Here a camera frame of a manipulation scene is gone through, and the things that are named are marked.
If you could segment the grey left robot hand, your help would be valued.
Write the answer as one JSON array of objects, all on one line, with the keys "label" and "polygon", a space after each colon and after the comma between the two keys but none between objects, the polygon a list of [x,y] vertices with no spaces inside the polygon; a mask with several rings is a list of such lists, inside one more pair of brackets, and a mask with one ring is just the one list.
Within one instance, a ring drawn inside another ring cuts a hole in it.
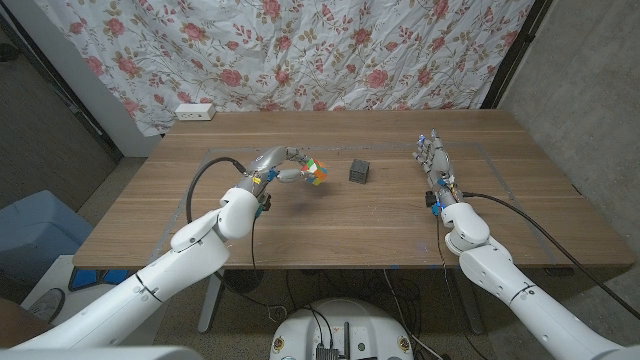
[{"label": "grey left robot hand", "polygon": [[237,184],[237,187],[259,198],[273,180],[292,183],[306,177],[301,169],[278,170],[277,167],[283,162],[291,161],[304,166],[310,160],[311,157],[303,153],[299,148],[288,146],[271,148],[246,167],[246,176]]}]

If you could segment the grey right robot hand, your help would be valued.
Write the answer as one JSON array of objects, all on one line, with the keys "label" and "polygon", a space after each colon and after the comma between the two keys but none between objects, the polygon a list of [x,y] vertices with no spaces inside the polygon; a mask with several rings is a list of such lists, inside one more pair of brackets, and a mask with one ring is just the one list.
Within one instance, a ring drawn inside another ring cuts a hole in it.
[{"label": "grey right robot hand", "polygon": [[435,128],[431,130],[430,137],[419,136],[417,150],[412,156],[426,173],[431,191],[440,205],[446,207],[456,203],[454,168]]}]

